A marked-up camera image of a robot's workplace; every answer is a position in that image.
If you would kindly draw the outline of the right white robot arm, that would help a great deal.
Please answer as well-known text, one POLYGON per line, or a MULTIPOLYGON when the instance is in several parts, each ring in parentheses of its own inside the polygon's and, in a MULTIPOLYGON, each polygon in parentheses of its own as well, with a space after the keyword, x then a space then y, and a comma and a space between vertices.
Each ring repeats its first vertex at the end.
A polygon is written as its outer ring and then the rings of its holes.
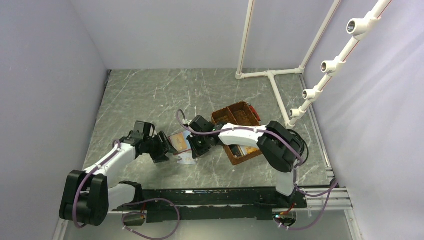
POLYGON ((302 158, 302 141, 277 121, 267 125, 241 126, 232 123, 212 124, 202 116, 179 124, 190 132, 189 142, 194 153, 208 151, 215 145, 235 145, 259 149, 268 164, 276 171, 276 203, 287 208, 295 201, 296 171, 305 160, 302 158))

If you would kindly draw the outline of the white card stack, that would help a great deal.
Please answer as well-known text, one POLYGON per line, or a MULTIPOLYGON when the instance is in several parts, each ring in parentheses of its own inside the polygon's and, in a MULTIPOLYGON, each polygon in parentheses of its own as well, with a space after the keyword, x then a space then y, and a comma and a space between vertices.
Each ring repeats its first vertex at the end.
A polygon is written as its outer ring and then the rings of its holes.
POLYGON ((255 147, 251 147, 251 146, 231 145, 230 150, 236 158, 240 158, 240 157, 252 154, 254 152, 257 152, 259 149, 255 147))

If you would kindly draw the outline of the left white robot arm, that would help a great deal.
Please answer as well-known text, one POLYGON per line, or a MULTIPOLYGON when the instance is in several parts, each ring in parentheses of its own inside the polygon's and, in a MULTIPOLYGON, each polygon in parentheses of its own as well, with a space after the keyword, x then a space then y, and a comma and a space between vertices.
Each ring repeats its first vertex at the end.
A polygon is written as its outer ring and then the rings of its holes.
POLYGON ((72 221, 77 228, 99 226, 111 210, 127 206, 139 209, 144 203, 140 183, 121 181, 110 187, 115 175, 136 160, 148 154, 152 161, 169 160, 168 154, 177 151, 163 131, 156 132, 150 122, 136 121, 127 136, 112 142, 112 149, 103 158, 84 170, 73 170, 67 177, 59 208, 62 220, 72 221))

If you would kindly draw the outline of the red leather card holder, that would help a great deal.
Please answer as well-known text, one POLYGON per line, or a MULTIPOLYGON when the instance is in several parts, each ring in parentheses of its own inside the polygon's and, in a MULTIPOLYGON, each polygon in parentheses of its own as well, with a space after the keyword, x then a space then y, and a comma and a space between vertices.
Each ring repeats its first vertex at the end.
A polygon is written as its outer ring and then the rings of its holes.
POLYGON ((191 133, 189 131, 185 130, 168 137, 168 140, 175 149, 175 152, 173 153, 174 155, 179 155, 191 151, 192 147, 187 140, 187 137, 190 134, 191 133))

